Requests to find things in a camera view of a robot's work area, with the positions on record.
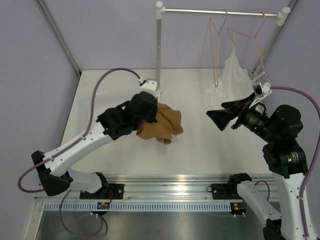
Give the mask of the brown tank top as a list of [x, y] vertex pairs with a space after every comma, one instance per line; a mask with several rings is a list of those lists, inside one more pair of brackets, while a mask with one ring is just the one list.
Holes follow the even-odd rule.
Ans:
[[136, 135], [143, 140], [156, 139], [158, 142], [169, 145], [173, 136], [184, 132], [182, 127], [182, 114], [166, 104], [157, 104], [157, 122], [144, 123], [136, 132]]

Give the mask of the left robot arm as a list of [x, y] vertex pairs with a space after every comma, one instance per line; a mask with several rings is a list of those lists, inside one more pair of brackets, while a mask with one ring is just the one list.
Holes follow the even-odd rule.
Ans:
[[49, 152], [35, 151], [31, 159], [47, 196], [80, 191], [81, 199], [104, 199], [110, 185], [100, 172], [84, 173], [71, 167], [96, 149], [157, 121], [157, 98], [142, 91], [100, 114], [89, 129]]

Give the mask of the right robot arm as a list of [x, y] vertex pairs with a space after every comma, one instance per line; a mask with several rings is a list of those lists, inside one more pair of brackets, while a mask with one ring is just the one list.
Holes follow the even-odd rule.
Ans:
[[258, 112], [256, 106], [272, 93], [224, 102], [220, 110], [209, 110], [206, 115], [220, 131], [225, 130], [231, 120], [236, 130], [246, 127], [266, 142], [262, 148], [263, 158], [276, 183], [280, 211], [272, 208], [270, 202], [256, 190], [252, 178], [247, 173], [229, 176], [223, 188], [230, 197], [241, 198], [253, 210], [263, 228], [266, 240], [316, 240], [305, 183], [310, 167], [304, 150], [296, 141], [303, 129], [301, 114], [290, 105], [280, 105], [271, 116]]

